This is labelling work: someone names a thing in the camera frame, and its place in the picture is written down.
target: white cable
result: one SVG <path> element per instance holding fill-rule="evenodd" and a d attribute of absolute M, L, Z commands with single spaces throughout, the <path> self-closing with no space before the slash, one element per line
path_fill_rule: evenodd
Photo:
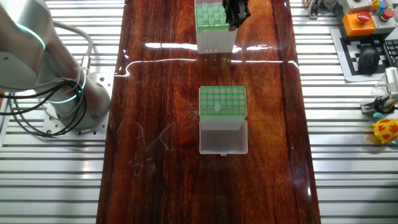
<path fill-rule="evenodd" d="M 86 32 L 84 32 L 81 29 L 78 29 L 76 27 L 63 24 L 61 22 L 54 21 L 53 23 L 54 23 L 54 26 L 56 26 L 56 27 L 66 29 L 66 30 L 69 30 L 69 31 L 72 31 L 72 32 L 82 35 L 88 41 L 88 49 L 87 49 L 87 53 L 85 56 L 91 55 L 91 51 L 93 50 L 94 43 L 93 43 L 93 39 L 91 39 L 91 37 Z"/>

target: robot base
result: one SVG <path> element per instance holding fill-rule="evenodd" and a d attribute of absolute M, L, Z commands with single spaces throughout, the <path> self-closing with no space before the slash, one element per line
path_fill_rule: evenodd
<path fill-rule="evenodd" d="M 90 78 L 100 84 L 102 84 L 108 94 L 112 95 L 113 89 L 113 75 L 102 75 L 102 74 L 90 74 Z M 47 104 L 47 111 L 50 114 L 56 115 L 55 109 L 51 104 Z M 106 130 L 108 128 L 108 116 L 109 113 L 105 116 L 105 118 L 97 125 L 96 127 L 89 130 L 72 130 L 69 133 L 66 133 L 62 136 L 57 136 L 56 138 L 47 138 L 48 141 L 57 141 L 61 139 L 61 141 L 71 140 L 71 141 L 105 141 L 106 139 Z M 45 115 L 44 124 L 42 131 L 45 133 L 56 133 L 65 127 L 61 121 L 51 118 L 49 115 Z"/>

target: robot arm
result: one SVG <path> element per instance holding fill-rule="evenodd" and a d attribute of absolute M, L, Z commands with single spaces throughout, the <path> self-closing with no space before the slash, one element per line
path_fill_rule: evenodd
<path fill-rule="evenodd" d="M 70 86 L 59 89 L 49 103 L 64 124 L 79 106 L 86 108 L 86 115 L 77 129 L 99 124 L 109 110 L 110 97 L 103 86 L 88 77 L 87 69 L 59 39 L 43 0 L 0 0 L 0 21 L 0 91 L 44 91 L 58 85 L 46 83 L 62 78 L 76 80 L 86 103 L 79 105 L 73 100 L 77 93 Z M 84 57 L 86 68 L 89 63 L 90 58 Z"/>
<path fill-rule="evenodd" d="M 248 0 L 223 0 L 229 30 L 239 28 L 250 17 Z"/>

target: wooden table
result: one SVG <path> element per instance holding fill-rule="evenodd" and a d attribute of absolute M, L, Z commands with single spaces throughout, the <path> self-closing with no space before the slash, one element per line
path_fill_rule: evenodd
<path fill-rule="evenodd" d="M 198 55 L 193 1 L 126 1 L 97 223 L 320 223 L 289 2 L 249 9 Z M 199 154 L 203 85 L 246 87 L 248 154 Z"/>

